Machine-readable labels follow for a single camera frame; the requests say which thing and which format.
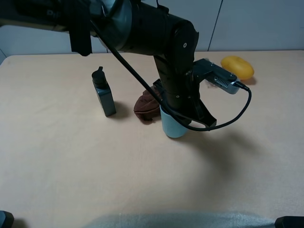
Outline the grey robot base front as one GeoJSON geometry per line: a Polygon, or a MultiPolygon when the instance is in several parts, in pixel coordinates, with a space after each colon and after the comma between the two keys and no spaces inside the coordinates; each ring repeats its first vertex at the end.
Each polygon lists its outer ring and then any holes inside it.
{"type": "Polygon", "coordinates": [[[85,228],[274,228],[275,221],[252,213],[176,211],[100,216],[85,228]]]}

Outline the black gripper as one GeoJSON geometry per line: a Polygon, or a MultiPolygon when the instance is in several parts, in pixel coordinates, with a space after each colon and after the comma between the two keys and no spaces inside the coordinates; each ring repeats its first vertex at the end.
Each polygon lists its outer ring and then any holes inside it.
{"type": "Polygon", "coordinates": [[[193,92],[193,58],[174,62],[161,56],[154,56],[154,61],[164,89],[167,105],[205,127],[213,127],[217,120],[212,116],[200,98],[195,98],[193,92]]]}

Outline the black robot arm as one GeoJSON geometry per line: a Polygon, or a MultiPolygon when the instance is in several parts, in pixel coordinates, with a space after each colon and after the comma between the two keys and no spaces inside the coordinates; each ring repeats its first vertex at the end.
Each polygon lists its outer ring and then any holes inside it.
{"type": "Polygon", "coordinates": [[[153,56],[162,85],[161,106],[188,124],[216,125],[200,99],[194,74],[199,34],[193,24],[140,0],[3,0],[0,24],[68,33],[71,50],[92,51],[97,37],[132,74],[121,52],[153,56]]]}

